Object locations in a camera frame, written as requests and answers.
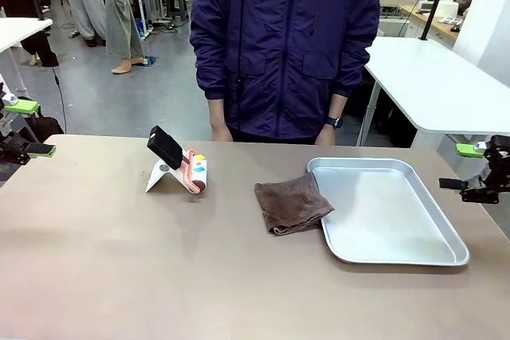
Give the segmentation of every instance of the pants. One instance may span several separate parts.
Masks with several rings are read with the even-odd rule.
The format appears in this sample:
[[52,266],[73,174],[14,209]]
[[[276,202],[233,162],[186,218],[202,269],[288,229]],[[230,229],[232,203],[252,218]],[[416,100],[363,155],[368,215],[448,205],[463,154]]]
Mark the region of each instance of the pants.
[[[0,5],[8,18],[36,18],[37,11],[33,0],[0,0]],[[31,55],[39,55],[44,67],[58,66],[57,55],[49,47],[48,38],[43,31],[22,41],[23,49]]]
[[92,40],[95,32],[106,39],[106,9],[103,0],[69,0],[74,22],[85,40]]
[[238,131],[229,127],[230,134],[236,143],[287,143],[293,145],[315,145],[317,136],[306,137],[303,139],[270,139],[259,135],[250,135],[244,131]]
[[122,59],[145,56],[129,0],[106,0],[106,50]]

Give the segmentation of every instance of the navy blue jacket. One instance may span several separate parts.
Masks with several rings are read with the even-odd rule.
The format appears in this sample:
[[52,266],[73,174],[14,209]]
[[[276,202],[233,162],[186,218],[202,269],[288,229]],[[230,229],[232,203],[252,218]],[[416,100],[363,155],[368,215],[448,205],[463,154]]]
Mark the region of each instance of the navy blue jacket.
[[198,86],[233,128],[312,137],[360,84],[378,24],[379,0],[193,0]]

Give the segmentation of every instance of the metal tray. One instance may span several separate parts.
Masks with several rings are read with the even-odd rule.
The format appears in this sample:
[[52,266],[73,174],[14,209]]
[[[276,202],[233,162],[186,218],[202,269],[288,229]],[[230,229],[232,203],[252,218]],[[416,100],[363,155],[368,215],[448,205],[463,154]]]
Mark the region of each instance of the metal tray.
[[411,166],[397,159],[315,158],[329,248],[365,264],[463,266],[469,251]]

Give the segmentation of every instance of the jacket zipper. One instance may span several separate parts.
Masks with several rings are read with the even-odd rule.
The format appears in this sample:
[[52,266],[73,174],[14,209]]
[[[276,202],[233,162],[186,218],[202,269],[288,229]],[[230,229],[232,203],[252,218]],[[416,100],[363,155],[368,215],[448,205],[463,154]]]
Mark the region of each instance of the jacket zipper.
[[290,33],[290,24],[292,20],[292,14],[294,11],[294,0],[288,1],[287,9],[287,24],[285,27],[285,40],[284,40],[284,52],[281,58],[281,69],[280,69],[280,87],[278,88],[277,97],[277,126],[275,129],[275,136],[278,138],[280,135],[280,117],[284,103],[284,89],[285,89],[285,68],[287,67],[288,61],[288,34]]

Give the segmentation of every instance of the black bag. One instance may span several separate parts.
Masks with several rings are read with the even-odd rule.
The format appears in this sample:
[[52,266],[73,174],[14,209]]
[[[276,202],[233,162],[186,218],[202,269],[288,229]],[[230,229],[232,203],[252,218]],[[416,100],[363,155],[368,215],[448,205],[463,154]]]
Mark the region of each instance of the black bag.
[[[31,100],[27,97],[18,98],[21,100]],[[46,141],[46,139],[52,135],[64,134],[58,120],[53,117],[44,117],[41,112],[41,107],[37,109],[37,116],[31,115],[30,117],[26,117],[25,121],[41,143]]]

